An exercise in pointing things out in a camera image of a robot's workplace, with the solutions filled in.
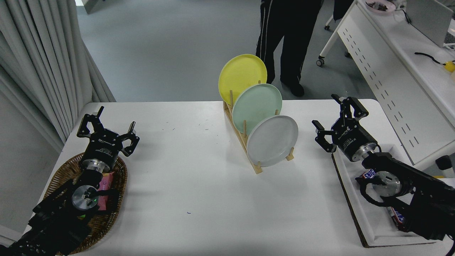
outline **white wall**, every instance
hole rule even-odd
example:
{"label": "white wall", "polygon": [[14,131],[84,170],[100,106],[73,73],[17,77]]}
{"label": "white wall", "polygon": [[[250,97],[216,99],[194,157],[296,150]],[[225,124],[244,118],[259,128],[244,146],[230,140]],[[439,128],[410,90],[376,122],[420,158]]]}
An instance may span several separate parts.
{"label": "white wall", "polygon": [[22,233],[60,152],[48,144],[3,94],[0,94],[0,147],[0,227]]}

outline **yellow plate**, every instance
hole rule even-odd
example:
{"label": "yellow plate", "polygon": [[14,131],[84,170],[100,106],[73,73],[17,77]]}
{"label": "yellow plate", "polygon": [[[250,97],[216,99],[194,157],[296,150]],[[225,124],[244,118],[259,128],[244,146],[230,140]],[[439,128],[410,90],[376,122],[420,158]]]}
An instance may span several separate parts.
{"label": "yellow plate", "polygon": [[267,82],[267,69],[264,62],[252,54],[234,57],[224,65],[218,80],[221,98],[231,104],[229,91],[233,92],[233,102],[247,88]]}

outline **black cable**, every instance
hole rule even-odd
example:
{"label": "black cable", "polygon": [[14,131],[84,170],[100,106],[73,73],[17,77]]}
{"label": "black cable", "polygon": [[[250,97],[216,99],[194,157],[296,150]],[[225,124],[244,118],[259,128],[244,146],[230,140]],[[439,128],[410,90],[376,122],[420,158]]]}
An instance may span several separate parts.
{"label": "black cable", "polygon": [[452,256],[454,254],[454,252],[455,252],[455,240],[454,240],[454,244],[452,245],[452,248],[445,256]]}
{"label": "black cable", "polygon": [[423,52],[415,52],[414,54],[415,54],[415,55],[427,56],[428,58],[432,59],[434,62],[436,62],[436,63],[438,63],[438,64],[441,64],[441,65],[445,65],[445,63],[443,64],[443,63],[441,63],[441,62],[435,60],[435,58],[434,58],[433,56],[429,55],[429,54],[426,54],[426,53],[423,53]]}
{"label": "black cable", "polygon": [[404,18],[406,19],[406,22],[407,22],[408,24],[411,24],[411,19],[408,17],[408,15],[406,14],[406,12],[405,12],[403,9],[401,9],[401,10],[402,10],[403,13],[404,13]]}

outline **black shoe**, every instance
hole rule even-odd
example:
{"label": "black shoe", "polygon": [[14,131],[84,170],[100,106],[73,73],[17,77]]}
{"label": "black shoe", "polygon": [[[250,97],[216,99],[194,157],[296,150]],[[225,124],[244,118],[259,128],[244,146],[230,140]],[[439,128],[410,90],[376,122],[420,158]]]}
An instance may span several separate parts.
{"label": "black shoe", "polygon": [[296,97],[302,97],[305,94],[305,90],[299,83],[285,84],[283,81],[281,81],[281,85],[289,88],[291,90],[292,95]]}

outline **white tray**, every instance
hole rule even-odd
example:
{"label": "white tray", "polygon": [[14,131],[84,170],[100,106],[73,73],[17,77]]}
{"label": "white tray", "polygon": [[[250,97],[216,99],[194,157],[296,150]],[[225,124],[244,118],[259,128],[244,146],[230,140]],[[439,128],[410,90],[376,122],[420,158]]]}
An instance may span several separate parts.
{"label": "white tray", "polygon": [[[392,144],[382,144],[381,147],[384,152],[392,154],[393,158],[409,164],[402,148]],[[332,154],[332,157],[352,218],[364,247],[429,244],[435,242],[413,232],[406,233],[397,230],[385,207],[378,207],[367,202],[360,194],[360,186],[355,181],[356,177],[366,171],[361,161],[350,162],[339,148]],[[367,187],[367,193],[372,198],[379,199],[378,196],[374,197],[377,194],[370,185]],[[400,197],[405,203],[409,203],[411,198],[411,195]]]}

